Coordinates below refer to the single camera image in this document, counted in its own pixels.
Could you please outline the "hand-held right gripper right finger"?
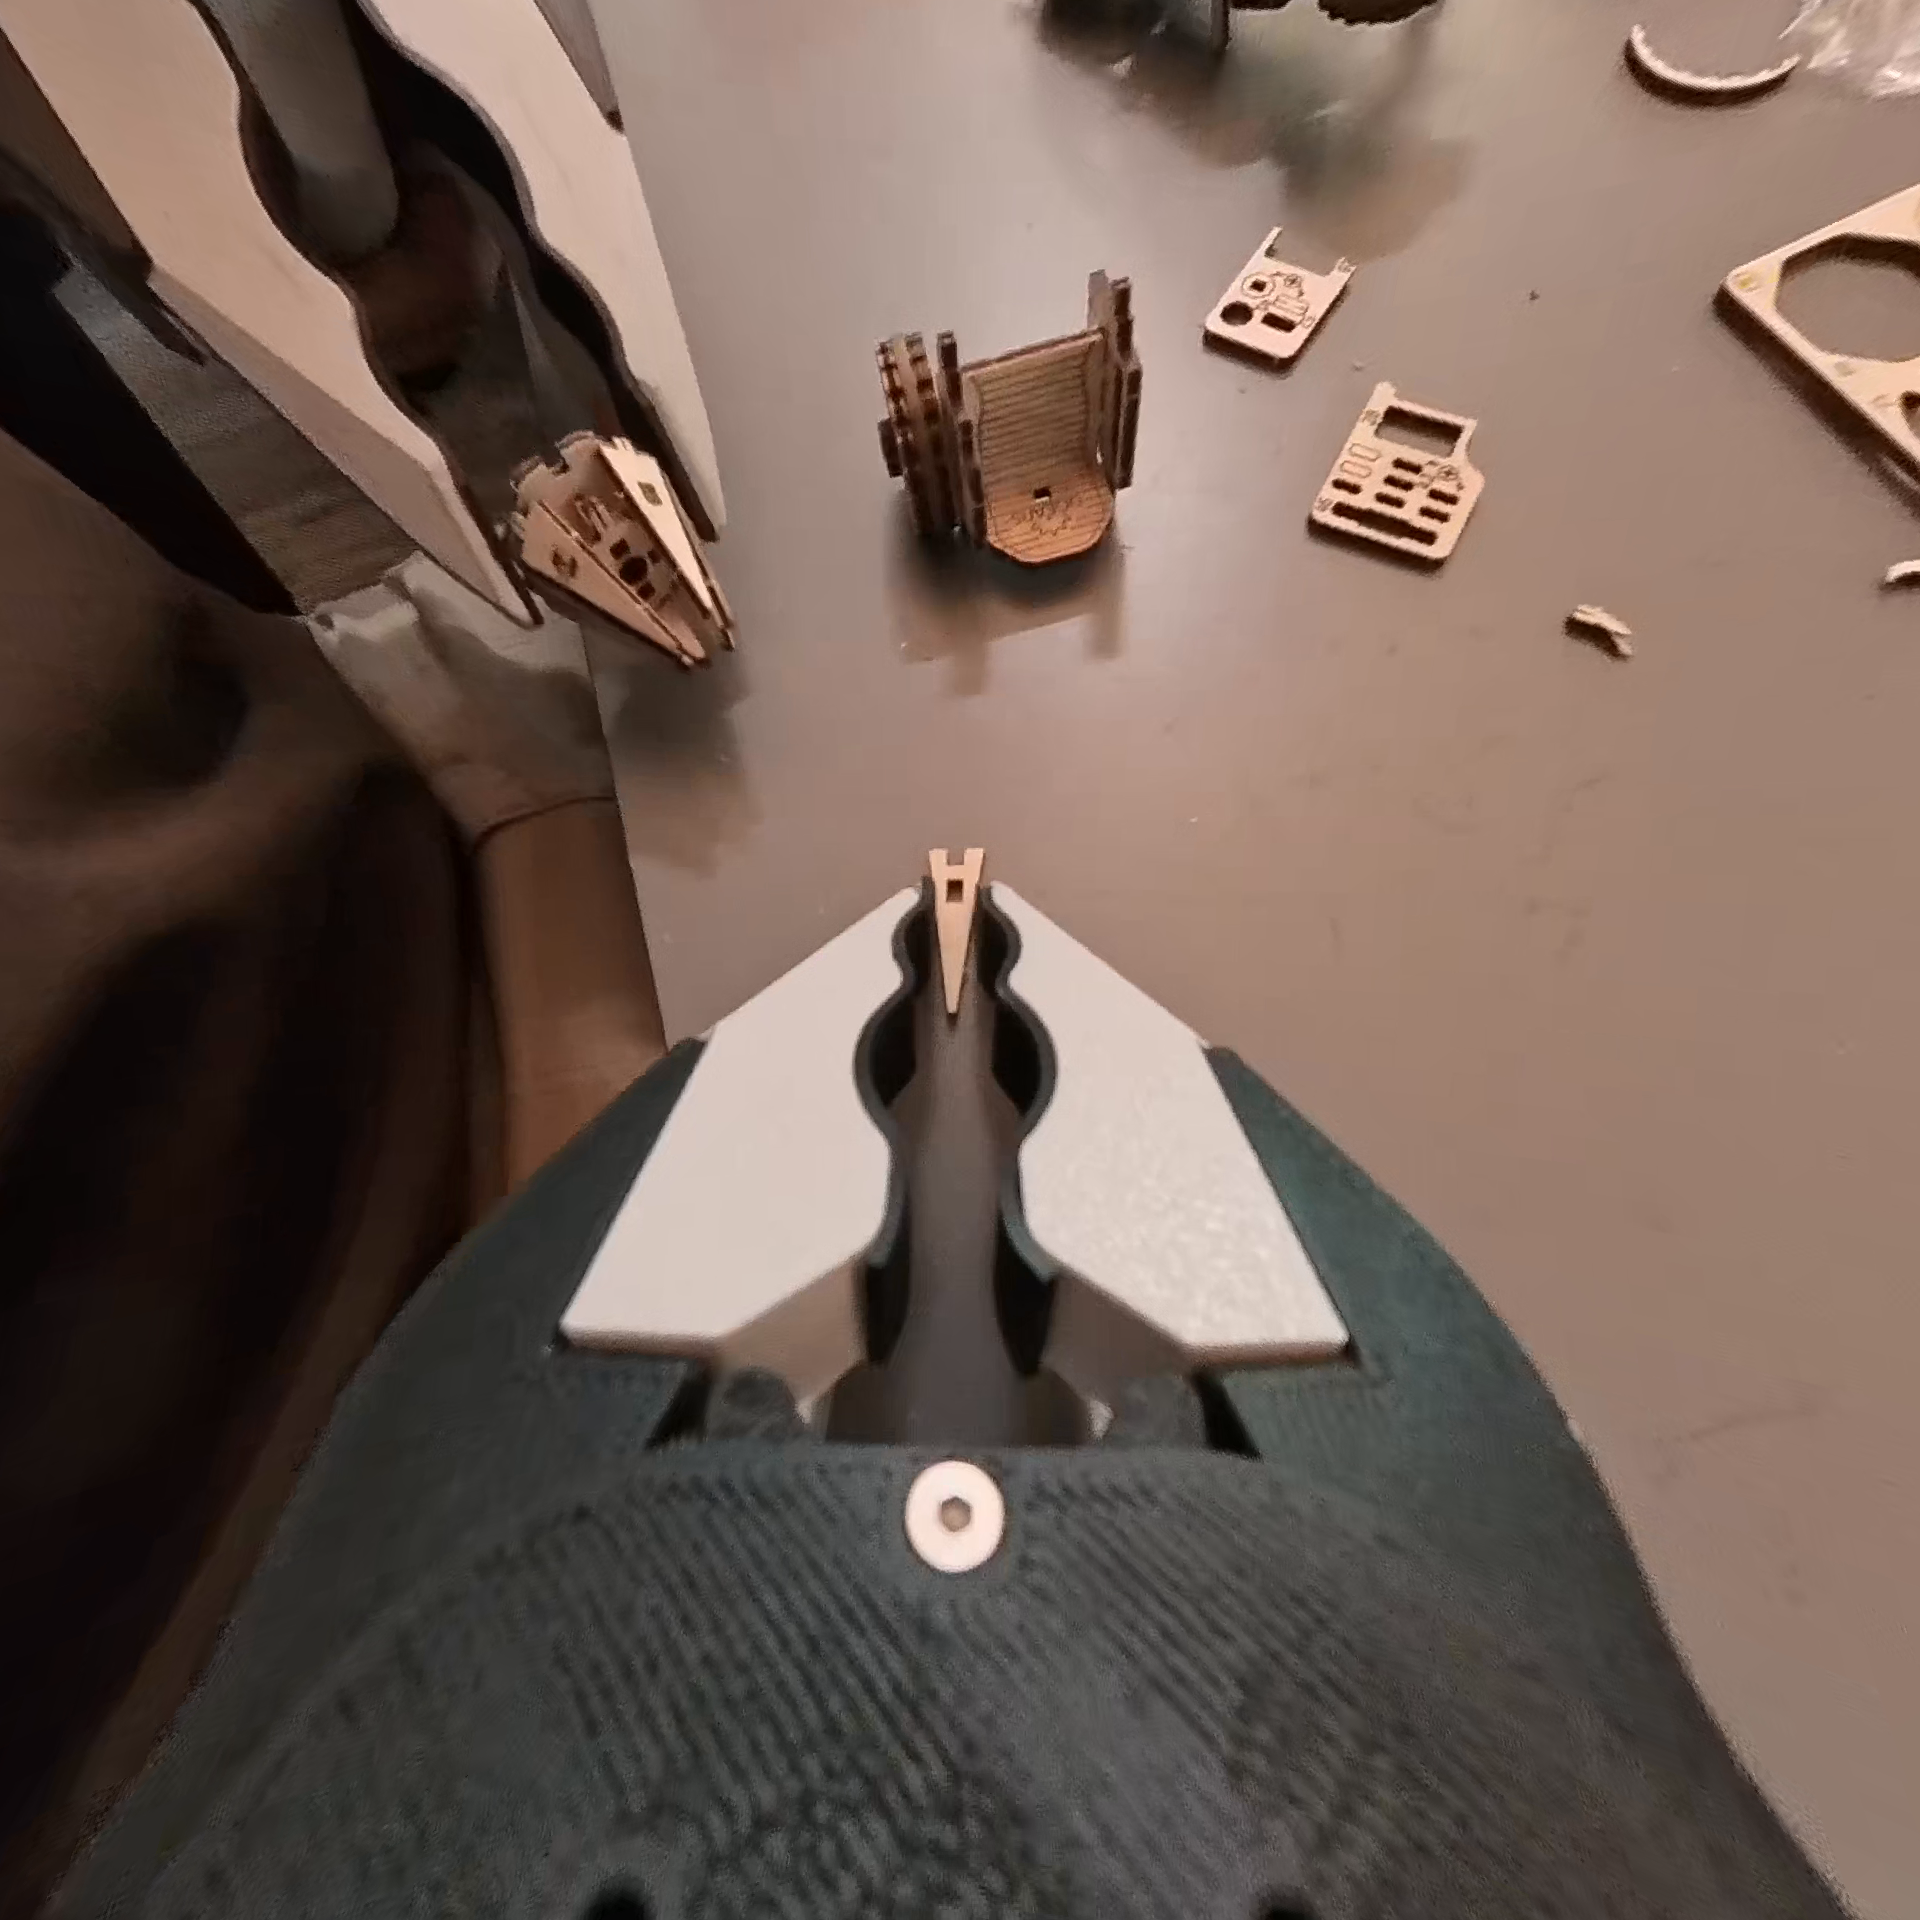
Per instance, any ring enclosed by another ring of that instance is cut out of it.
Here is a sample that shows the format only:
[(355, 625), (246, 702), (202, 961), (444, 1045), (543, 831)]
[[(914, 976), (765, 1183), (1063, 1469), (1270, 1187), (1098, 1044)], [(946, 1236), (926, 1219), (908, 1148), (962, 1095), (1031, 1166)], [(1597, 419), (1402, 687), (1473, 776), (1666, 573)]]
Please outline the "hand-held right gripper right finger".
[(1135, 1381), (1341, 1363), (1352, 1332), (1212, 1045), (1005, 882), (984, 993), (1014, 1106), (993, 1324), (1018, 1374), (1111, 1407)]

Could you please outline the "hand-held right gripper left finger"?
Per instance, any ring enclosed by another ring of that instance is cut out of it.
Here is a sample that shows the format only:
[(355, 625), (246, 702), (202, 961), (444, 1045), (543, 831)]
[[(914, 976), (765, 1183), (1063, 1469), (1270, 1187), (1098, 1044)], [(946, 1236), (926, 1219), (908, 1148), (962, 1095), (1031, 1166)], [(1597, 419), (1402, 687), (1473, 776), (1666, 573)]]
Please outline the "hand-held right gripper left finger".
[(563, 1338), (781, 1381), (802, 1415), (908, 1324), (923, 895), (898, 891), (696, 1045)]

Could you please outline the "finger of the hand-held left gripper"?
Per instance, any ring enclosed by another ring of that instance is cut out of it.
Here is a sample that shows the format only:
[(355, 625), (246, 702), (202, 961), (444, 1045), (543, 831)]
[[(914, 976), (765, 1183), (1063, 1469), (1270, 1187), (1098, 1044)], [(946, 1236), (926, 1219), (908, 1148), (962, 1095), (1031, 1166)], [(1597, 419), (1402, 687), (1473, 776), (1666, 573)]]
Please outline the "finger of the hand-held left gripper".
[(531, 0), (372, 0), (369, 28), (476, 124), (510, 177), (502, 208), (547, 300), (605, 378), (616, 419), (668, 471), (704, 542), (727, 489), (681, 307), (627, 128), (599, 104), (569, 40)]
[(349, 289), (263, 203), (246, 89), (193, 5), (6, 5), (6, 181), (180, 353), (228, 365), (417, 551), (543, 620)]

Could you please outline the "small wooden wedge piece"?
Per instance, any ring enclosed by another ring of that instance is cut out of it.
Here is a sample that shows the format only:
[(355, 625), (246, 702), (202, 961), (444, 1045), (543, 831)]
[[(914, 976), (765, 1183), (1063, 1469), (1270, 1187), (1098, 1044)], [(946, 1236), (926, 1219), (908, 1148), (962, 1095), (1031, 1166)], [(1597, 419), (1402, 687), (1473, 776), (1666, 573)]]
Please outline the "small wooden wedge piece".
[(986, 851), (967, 845), (962, 853), (930, 851), (926, 882), (933, 901), (933, 953), (946, 1019), (956, 1023), (967, 989), (967, 960), (977, 917), (977, 885), (986, 871)]

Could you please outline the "wooden cone model part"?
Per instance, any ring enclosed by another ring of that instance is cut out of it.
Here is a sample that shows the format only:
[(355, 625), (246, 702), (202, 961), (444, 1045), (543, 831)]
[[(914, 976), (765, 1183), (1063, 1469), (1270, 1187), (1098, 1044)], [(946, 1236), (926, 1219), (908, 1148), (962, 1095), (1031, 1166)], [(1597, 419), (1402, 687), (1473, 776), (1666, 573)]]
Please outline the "wooden cone model part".
[(733, 650), (733, 609), (668, 474), (627, 438), (573, 434), (510, 479), (520, 573), (681, 665)]

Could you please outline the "grey desk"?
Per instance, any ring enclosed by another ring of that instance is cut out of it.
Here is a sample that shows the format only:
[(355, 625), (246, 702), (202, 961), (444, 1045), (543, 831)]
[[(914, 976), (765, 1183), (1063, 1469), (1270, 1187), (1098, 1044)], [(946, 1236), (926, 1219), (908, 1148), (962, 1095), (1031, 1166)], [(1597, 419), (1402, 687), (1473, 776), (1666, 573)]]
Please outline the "grey desk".
[[(616, 5), (740, 647), (601, 709), (668, 1033), (984, 845), (1451, 1248), (1767, 1798), (1916, 1918), (1916, 492), (1717, 311), (1916, 183), (1916, 99), (1622, 69), (1788, 12), (1295, 5), (1190, 66), (1043, 5)], [(1274, 226), (1354, 266), (1292, 370), (1201, 347)], [(879, 341), (1053, 341), (1089, 273), (1144, 365), (1106, 542), (923, 542)], [(1381, 380), (1479, 420), (1441, 571), (1308, 530)]]

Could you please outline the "person's pale shoe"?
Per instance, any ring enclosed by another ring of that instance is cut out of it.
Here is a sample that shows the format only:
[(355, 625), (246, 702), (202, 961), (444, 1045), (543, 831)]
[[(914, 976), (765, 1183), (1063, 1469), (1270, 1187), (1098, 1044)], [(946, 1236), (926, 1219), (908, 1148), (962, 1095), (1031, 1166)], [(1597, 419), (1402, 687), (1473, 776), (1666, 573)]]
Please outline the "person's pale shoe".
[(516, 625), (414, 553), (325, 602), (303, 631), (470, 845), (563, 805), (615, 803), (586, 639), (564, 615)]

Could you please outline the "person's brown clothing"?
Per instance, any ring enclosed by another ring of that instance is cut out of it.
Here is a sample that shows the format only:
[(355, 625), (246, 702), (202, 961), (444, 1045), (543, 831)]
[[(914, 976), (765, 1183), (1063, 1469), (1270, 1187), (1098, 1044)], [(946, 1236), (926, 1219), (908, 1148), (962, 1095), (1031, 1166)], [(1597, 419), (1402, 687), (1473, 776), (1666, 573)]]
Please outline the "person's brown clothing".
[(615, 803), (470, 845), (303, 618), (6, 438), (0, 1829), (46, 1918), (337, 1397), (665, 1044)]

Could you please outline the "small wooden sheet round hole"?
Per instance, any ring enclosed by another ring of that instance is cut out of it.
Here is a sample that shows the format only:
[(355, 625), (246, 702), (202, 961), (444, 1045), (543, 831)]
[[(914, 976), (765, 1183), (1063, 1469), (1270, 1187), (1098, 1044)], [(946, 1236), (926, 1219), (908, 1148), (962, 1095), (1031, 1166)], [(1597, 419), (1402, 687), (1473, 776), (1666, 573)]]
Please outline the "small wooden sheet round hole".
[(1282, 226), (1268, 227), (1201, 321), (1201, 347), (1263, 370), (1292, 370), (1330, 307), (1342, 300), (1354, 266), (1308, 270), (1282, 252)]

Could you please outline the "small wooden sheet slotted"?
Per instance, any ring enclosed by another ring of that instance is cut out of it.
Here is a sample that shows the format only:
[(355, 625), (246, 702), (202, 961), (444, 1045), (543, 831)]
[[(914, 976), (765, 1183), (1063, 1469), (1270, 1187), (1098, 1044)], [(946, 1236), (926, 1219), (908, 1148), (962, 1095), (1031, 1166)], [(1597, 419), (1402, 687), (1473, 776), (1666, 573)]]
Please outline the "small wooden sheet slotted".
[(1487, 487), (1473, 449), (1476, 427), (1381, 380), (1308, 508), (1308, 530), (1408, 567), (1447, 567)]

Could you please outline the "large wooden cutout sheet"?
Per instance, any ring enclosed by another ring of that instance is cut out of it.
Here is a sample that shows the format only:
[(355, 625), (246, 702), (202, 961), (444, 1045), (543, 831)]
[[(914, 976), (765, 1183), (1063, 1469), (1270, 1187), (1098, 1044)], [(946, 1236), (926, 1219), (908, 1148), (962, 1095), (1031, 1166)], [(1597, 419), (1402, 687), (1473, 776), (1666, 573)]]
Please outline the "large wooden cutout sheet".
[(1916, 351), (1836, 347), (1840, 326), (1803, 326), (1798, 283), (1824, 270), (1892, 270), (1916, 282), (1920, 187), (1904, 183), (1840, 219), (1736, 266), (1718, 282), (1718, 307), (1774, 353), (1807, 397), (1836, 419), (1859, 449), (1904, 481), (1920, 479), (1920, 358)]

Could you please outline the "clear plastic bag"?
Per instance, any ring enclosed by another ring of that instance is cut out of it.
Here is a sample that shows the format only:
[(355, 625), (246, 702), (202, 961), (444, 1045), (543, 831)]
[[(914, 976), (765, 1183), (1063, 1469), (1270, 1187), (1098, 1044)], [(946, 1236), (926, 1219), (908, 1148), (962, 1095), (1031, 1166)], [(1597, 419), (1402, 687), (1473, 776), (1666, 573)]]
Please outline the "clear plastic bag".
[(1920, 94), (1916, 0), (1803, 0), (1784, 46), (1822, 77), (1859, 97), (1904, 99)]

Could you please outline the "wooden frame with wheel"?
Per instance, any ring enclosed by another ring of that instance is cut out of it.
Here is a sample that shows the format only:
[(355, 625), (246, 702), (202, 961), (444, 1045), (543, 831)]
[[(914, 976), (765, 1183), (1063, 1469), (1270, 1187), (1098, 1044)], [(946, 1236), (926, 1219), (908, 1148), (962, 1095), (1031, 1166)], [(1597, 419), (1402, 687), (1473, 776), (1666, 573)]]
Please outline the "wooden frame with wheel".
[(962, 360), (959, 341), (879, 341), (886, 474), (923, 542), (1014, 567), (1078, 562), (1135, 481), (1144, 365), (1131, 282), (1089, 273), (1078, 334)]

